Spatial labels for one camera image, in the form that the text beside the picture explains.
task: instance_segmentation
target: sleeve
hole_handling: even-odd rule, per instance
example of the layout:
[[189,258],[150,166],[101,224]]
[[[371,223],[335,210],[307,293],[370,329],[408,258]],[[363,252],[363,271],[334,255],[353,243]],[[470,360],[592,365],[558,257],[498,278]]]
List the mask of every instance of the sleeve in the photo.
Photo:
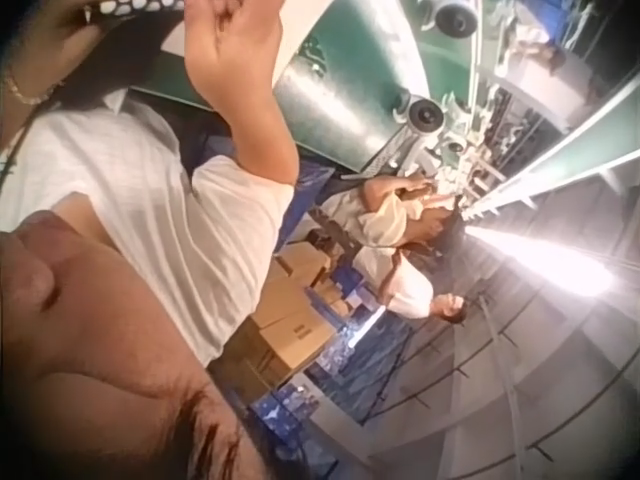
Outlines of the sleeve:
[[228,157],[197,168],[193,190],[212,225],[218,255],[241,270],[238,281],[258,293],[275,248],[293,187],[257,177]]

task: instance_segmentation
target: raised hand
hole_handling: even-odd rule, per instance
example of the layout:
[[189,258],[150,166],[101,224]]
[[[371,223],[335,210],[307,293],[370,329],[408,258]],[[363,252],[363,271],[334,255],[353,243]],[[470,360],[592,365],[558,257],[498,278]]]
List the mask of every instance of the raised hand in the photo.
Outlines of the raised hand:
[[187,0],[185,64],[200,95],[229,121],[272,97],[284,0]]

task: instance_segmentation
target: bright light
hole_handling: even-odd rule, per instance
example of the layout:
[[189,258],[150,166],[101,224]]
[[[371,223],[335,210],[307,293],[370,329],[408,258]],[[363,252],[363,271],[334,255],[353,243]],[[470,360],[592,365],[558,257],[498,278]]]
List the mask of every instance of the bright light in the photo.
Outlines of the bright light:
[[467,227],[466,232],[576,295],[593,297],[613,283],[601,263],[571,248],[478,227]]
[[369,320],[367,320],[364,323],[364,325],[360,327],[360,330],[358,330],[353,335],[353,337],[351,337],[351,340],[349,340],[349,343],[347,343],[347,345],[349,345],[349,348],[356,348],[356,345],[358,344],[358,342],[360,342],[360,340],[364,338],[364,336],[369,332],[369,330],[373,328],[373,326],[376,324],[378,320],[380,320],[380,317],[382,317],[382,314],[386,310],[387,310],[386,307],[380,307],[378,308],[378,310],[376,310],[371,314],[371,316],[369,317]]

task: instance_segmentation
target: nose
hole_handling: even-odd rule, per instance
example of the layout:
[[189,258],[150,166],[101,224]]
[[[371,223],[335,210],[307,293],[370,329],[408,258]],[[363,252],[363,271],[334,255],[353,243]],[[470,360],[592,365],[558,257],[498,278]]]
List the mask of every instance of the nose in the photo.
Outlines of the nose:
[[53,272],[14,234],[0,234],[2,310],[24,318],[41,311],[55,290]]

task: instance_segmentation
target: white shirt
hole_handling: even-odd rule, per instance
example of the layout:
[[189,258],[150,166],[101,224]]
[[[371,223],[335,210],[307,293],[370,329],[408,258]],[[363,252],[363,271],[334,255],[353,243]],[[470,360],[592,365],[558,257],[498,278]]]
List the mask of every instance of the white shirt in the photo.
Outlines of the white shirt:
[[199,167],[191,185],[169,125],[130,106],[132,114],[102,108],[37,119],[0,193],[0,230],[71,193],[87,195],[206,365],[258,304],[293,187],[227,157]]
[[[356,255],[353,267],[372,287],[378,289],[393,268],[394,251],[393,248],[364,247]],[[429,316],[433,285],[406,258],[402,259],[389,291],[393,297],[387,308],[392,312],[408,319]]]
[[377,212],[367,212],[360,195],[358,188],[338,193],[322,204],[322,210],[362,245],[396,245],[407,220],[417,220],[422,213],[419,201],[403,202],[395,194],[388,195]]

